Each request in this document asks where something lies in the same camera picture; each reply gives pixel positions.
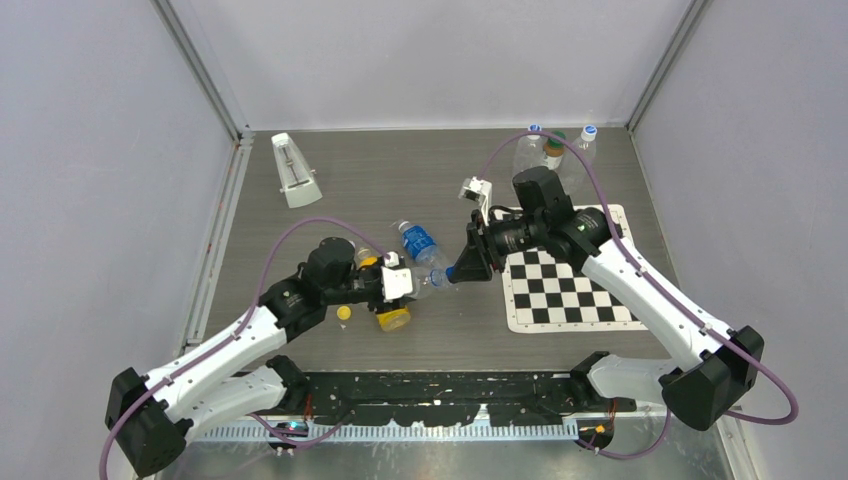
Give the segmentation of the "clear bottle pepsi label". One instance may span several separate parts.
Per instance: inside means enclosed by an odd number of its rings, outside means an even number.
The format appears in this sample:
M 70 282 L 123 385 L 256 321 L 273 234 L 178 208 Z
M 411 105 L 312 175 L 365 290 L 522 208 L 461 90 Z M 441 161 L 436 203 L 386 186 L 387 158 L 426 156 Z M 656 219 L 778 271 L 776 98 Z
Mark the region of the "clear bottle pepsi label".
M 411 269 L 414 275 L 416 292 L 413 294 L 413 299 L 415 300 L 426 298 L 437 291 L 446 291 L 450 287 L 450 283 L 443 270 L 421 266 L 408 268 Z

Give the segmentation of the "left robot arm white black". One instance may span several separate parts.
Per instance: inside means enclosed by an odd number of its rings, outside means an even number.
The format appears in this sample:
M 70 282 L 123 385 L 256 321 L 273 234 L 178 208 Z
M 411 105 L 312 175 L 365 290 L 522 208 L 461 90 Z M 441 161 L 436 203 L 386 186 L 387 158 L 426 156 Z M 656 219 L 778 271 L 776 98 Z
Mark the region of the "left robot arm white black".
M 392 311 L 412 292 L 411 265 L 398 253 L 358 266 L 350 241 L 326 238 L 294 274 L 261 290 L 241 317 L 191 352 L 144 374 L 132 367 L 118 373 L 106 407 L 107 443 L 148 477 L 213 426 L 273 407 L 296 413 L 307 398 L 296 368 L 268 364 L 242 380 L 235 373 L 318 325 L 331 306 Z

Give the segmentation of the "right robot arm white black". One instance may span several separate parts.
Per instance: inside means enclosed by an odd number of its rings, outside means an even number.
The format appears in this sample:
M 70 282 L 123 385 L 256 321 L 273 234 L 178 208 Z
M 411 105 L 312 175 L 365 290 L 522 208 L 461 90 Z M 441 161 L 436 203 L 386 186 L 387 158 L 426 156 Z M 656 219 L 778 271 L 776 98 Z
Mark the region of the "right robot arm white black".
M 510 255 L 544 251 L 620 301 L 670 355 L 590 355 L 571 371 L 577 406 L 596 410 L 613 398 L 661 404 L 688 427 L 705 431 L 754 386 L 757 371 L 750 362 L 764 350 L 756 330 L 733 329 L 698 307 L 642 258 L 603 210 L 574 207 L 555 172 L 533 167 L 512 185 L 520 208 L 497 218 L 489 204 L 490 182 L 465 179 L 459 196 L 478 207 L 449 280 L 489 281 L 504 272 Z

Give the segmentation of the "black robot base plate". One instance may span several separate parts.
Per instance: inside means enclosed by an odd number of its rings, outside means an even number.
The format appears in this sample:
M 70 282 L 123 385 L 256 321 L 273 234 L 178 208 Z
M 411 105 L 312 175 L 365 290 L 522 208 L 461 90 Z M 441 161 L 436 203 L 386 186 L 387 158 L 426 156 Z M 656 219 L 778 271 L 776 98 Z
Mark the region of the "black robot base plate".
M 632 399 L 603 399 L 567 373 L 307 372 L 292 392 L 262 414 L 295 416 L 319 425 L 377 429 L 397 425 L 426 432 L 468 427 L 486 419 L 500 432 L 543 433 L 578 414 L 631 413 Z

